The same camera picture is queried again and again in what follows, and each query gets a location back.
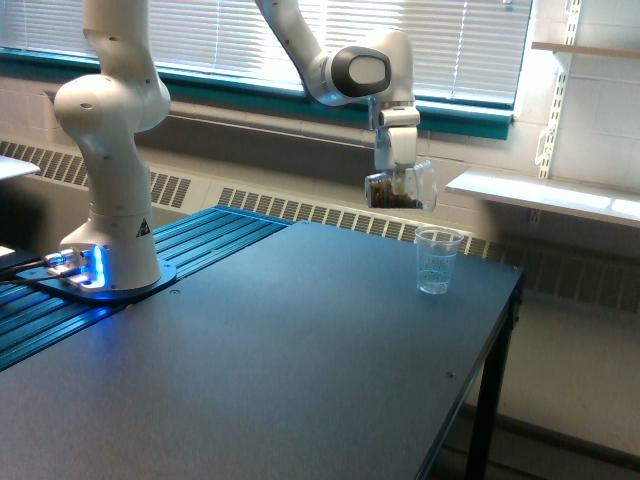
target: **window blinds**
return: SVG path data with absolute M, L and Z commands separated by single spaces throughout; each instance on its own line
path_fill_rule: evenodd
M 328 49 L 375 28 L 412 39 L 422 97 L 512 104 L 532 0 L 300 0 Z M 92 55 L 81 0 L 0 0 L 0 41 L 10 48 Z M 300 89 L 293 64 L 253 0 L 150 0 L 160 66 Z

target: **plastic cup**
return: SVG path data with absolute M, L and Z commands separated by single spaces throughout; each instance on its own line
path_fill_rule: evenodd
M 448 228 L 416 230 L 418 290 L 431 295 L 447 293 L 463 238 L 460 232 Z

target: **tabletop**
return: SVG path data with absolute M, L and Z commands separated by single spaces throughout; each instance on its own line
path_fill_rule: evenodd
M 38 173 L 39 171 L 40 168 L 33 163 L 0 155 L 0 180 Z
M 6 478 L 413 479 L 521 272 L 296 224 L 0 373 Z

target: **white shelf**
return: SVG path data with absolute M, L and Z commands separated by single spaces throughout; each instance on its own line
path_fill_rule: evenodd
M 33 163 L 0 155 L 0 180 L 29 175 L 30 173 L 37 173 L 39 171 L 40 169 Z
M 447 192 L 537 210 L 640 227 L 640 196 L 555 180 L 471 169 Z
M 585 47 L 581 45 L 565 45 L 563 43 L 533 42 L 533 50 L 547 50 L 554 53 L 575 53 L 581 55 L 597 55 L 600 57 L 628 58 L 640 60 L 640 51 L 621 48 Z

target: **cable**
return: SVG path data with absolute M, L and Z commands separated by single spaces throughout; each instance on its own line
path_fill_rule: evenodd
M 72 277 L 80 273 L 79 268 L 75 268 L 73 270 L 69 270 L 68 272 L 60 273 L 58 275 L 50 275 L 48 277 L 39 277 L 39 278 L 27 278 L 24 280 L 3 280 L 0 282 L 0 285 L 28 285 L 30 283 L 36 282 L 44 282 L 46 280 L 54 280 L 56 278 L 66 278 Z
M 13 276 L 16 273 L 20 273 L 25 270 L 31 270 L 32 268 L 42 267 L 43 265 L 45 265 L 44 260 L 37 260 L 35 262 L 23 263 L 21 265 L 15 265 L 13 267 L 5 268 L 4 270 L 0 271 L 0 278 Z

